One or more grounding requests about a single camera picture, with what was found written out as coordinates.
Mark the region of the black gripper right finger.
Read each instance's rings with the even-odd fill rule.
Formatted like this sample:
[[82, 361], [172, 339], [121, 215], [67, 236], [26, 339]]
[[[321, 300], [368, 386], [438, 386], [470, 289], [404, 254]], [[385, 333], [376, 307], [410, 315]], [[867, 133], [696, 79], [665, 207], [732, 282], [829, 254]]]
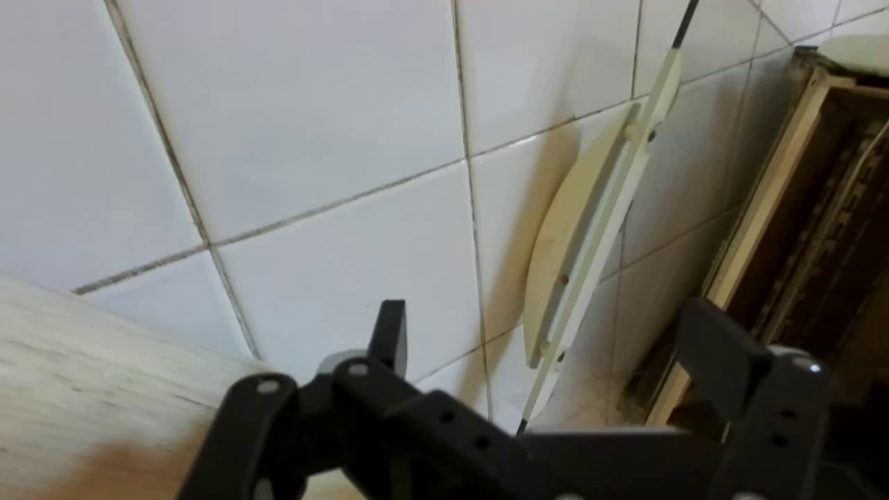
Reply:
[[677, 365], [729, 426], [711, 500], [810, 500], [829, 377], [803, 350], [775, 354], [707, 300], [681, 309]]

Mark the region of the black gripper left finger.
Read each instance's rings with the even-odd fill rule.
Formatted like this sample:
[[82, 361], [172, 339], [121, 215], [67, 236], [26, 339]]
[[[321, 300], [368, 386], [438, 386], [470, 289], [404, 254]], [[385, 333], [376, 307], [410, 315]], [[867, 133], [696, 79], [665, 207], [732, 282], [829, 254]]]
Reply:
[[368, 348], [306, 386], [283, 372], [236, 380], [178, 500], [299, 500], [321, 472], [368, 500], [517, 500], [510, 439], [401, 370], [404, 304], [382, 300]]

